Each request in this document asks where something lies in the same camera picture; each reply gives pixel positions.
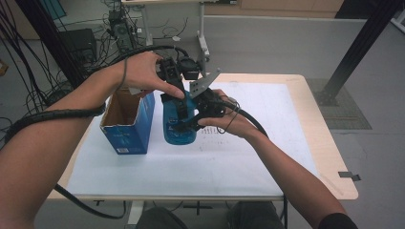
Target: desk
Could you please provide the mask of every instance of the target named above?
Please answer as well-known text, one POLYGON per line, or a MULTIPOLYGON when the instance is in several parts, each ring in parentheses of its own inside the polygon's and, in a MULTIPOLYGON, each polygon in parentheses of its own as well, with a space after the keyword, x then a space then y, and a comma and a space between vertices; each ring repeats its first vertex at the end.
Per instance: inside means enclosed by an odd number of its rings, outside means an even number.
MULTIPOLYGON (((301 75, 283 74, 221 74, 216 82, 253 82, 285 84, 288 87, 293 106, 298 115, 304 136, 319 174, 319 178, 338 199, 356 199, 358 193, 350 178, 342 178, 338 172, 347 171, 346 165, 331 137, 330 131, 313 99, 305 78, 301 75)), ((60 179, 59 183, 66 187, 74 168, 78 150, 60 179)), ((59 194, 52 192, 50 198, 60 198, 59 194)), ((80 198, 94 199, 91 196, 80 198)), ((228 197, 213 197, 209 199, 232 199, 228 197)), ((114 199, 128 199, 128 197, 114 197, 114 199)))
POLYGON ((203 2, 216 2, 217 0, 121 0, 123 5, 127 6, 139 6, 140 12, 142 14, 143 19, 143 27, 146 32, 146 45, 153 45, 153 37, 151 32, 149 32, 149 24, 148 24, 148 11, 146 7, 148 5, 156 5, 156 4, 179 4, 179 3, 196 3, 199 4, 199 17, 200 17, 200 28, 197 31, 197 36, 199 38, 200 47, 204 53, 205 58, 209 59, 209 50, 208 46, 206 45, 205 36, 203 33, 203 16, 204 16, 204 3, 203 2))

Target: forearm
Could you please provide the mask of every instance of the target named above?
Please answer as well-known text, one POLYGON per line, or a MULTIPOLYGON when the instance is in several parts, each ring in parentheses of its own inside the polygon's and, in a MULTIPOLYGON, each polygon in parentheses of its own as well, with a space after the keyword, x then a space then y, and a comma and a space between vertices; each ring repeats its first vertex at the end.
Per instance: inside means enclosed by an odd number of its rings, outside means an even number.
POLYGON ((317 228, 320 220, 332 213, 345 213, 328 188, 307 169, 286 155, 266 136, 251 132, 246 140, 256 150, 291 204, 317 228))
MULTIPOLYGON (((99 107, 118 84, 117 76, 97 72, 48 110, 99 107)), ((0 155, 0 174, 12 176, 3 176, 0 181, 0 216, 33 220, 61 177, 91 120, 69 118, 33 124, 5 145, 0 155)))

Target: person's left hand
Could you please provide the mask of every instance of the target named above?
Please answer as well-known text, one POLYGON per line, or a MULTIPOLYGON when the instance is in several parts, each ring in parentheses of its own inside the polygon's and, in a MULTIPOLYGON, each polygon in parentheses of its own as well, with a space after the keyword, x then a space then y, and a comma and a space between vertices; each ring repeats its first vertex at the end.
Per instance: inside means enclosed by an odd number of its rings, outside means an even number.
MULTIPOLYGON (((141 96, 159 90, 177 98, 184 98, 184 93, 177 87, 162 81, 156 74, 156 63, 161 56, 153 52, 143 52, 127 59, 124 86, 143 90, 141 96)), ((124 74, 124 60, 111 66, 116 73, 124 74)))

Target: gray pants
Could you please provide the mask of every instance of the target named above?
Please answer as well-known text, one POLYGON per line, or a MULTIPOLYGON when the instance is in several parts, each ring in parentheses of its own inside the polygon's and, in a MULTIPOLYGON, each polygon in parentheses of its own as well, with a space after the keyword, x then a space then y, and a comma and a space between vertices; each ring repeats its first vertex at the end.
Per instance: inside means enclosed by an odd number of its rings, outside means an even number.
MULTIPOLYGON (((238 202, 228 213, 231 229, 283 229, 275 207, 271 202, 238 202)), ((156 207, 145 211, 137 229, 187 229, 172 212, 156 207)))

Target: white paper sheet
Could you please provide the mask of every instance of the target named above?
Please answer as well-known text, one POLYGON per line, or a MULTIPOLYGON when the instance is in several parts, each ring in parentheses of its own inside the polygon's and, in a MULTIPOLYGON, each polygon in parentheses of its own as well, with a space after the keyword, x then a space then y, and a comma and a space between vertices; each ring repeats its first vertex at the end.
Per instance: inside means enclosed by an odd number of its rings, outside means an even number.
MULTIPOLYGON (((284 84, 214 83, 255 117, 270 139, 317 176, 308 144, 284 84)), ((282 192, 243 139, 216 128, 185 146, 165 142, 160 93, 147 155, 119 156, 96 117, 76 159, 68 190, 76 195, 140 197, 279 197, 282 192)))

